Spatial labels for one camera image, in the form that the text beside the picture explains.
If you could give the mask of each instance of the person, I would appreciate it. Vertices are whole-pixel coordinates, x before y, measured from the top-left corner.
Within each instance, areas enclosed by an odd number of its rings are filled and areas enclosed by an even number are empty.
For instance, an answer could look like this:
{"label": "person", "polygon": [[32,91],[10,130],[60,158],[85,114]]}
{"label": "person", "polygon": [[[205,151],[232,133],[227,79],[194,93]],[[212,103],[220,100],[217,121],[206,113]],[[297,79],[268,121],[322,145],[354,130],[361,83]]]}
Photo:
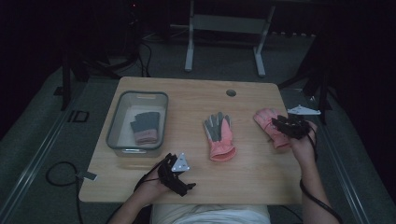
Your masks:
{"label": "person", "polygon": [[[315,150],[312,139],[315,139],[317,125],[308,121],[312,130],[309,137],[290,139],[293,155],[300,165],[302,183],[304,188],[315,198],[330,206],[326,192],[322,186],[318,167],[315,159]],[[165,185],[157,179],[156,170],[151,172],[147,180],[126,200],[120,209],[110,219],[111,224],[134,222],[139,211],[148,204],[152,204],[162,194],[169,191]],[[339,223],[337,218],[312,201],[306,194],[302,194],[303,219],[309,223]],[[151,222],[157,223],[270,223],[266,205],[169,205],[159,204],[152,208]]]}

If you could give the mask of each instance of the clear plastic bin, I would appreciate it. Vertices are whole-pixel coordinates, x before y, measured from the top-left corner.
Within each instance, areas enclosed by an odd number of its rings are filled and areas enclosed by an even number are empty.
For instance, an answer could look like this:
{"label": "clear plastic bin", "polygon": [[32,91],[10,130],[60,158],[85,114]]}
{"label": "clear plastic bin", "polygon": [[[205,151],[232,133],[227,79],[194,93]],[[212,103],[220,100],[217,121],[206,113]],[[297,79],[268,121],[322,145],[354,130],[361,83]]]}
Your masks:
{"label": "clear plastic bin", "polygon": [[[160,91],[126,91],[118,101],[106,143],[120,157],[158,157],[163,144],[168,95]],[[131,122],[134,116],[145,112],[159,112],[158,140],[156,143],[138,145],[134,139]]]}

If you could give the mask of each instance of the person's right hand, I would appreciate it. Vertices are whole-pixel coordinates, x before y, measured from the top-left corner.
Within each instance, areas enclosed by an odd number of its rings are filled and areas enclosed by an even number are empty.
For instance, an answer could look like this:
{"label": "person's right hand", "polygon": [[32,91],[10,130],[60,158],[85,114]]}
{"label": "person's right hand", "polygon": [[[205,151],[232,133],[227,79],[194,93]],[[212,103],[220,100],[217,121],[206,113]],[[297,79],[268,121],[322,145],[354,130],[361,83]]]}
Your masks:
{"label": "person's right hand", "polygon": [[[311,130],[309,132],[309,136],[313,140],[314,144],[316,144],[315,134],[317,132],[318,126],[309,120],[307,122],[314,130]],[[290,138],[290,146],[293,150],[294,157],[296,158],[297,162],[300,163],[301,167],[309,167],[311,165],[315,165],[315,150],[311,144],[311,141],[309,141],[308,136],[305,136],[300,140]]]}

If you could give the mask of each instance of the wooden table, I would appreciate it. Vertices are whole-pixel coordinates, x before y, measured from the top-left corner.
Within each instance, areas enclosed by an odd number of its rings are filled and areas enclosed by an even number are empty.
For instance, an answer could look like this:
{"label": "wooden table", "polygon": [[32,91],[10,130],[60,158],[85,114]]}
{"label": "wooden table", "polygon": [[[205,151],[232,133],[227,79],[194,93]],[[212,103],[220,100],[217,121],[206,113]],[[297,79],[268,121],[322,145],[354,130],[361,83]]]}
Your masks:
{"label": "wooden table", "polygon": [[[226,94],[234,90],[234,97]],[[106,144],[106,135],[120,94],[124,91],[164,91],[169,96],[167,121],[158,158],[123,158]],[[194,189],[180,197],[174,192],[156,203],[300,203],[301,177],[290,149],[275,150],[269,136],[254,121],[264,107],[286,115],[275,84],[152,77],[123,77],[109,108],[88,171],[96,181],[83,182],[83,202],[124,202],[137,181],[168,153],[184,152],[190,170],[179,178]],[[222,111],[232,117],[233,144],[230,161],[211,161],[204,120]]]}

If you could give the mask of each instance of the person's left hand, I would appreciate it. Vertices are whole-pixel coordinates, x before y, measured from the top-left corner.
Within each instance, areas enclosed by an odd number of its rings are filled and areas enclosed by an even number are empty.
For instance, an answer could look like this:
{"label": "person's left hand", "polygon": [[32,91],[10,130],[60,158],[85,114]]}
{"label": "person's left hand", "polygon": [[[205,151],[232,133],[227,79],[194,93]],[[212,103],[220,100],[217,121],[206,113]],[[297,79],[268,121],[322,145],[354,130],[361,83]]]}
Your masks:
{"label": "person's left hand", "polygon": [[148,205],[157,200],[162,194],[170,191],[158,177],[158,168],[153,170],[134,192],[134,196],[143,205]]}

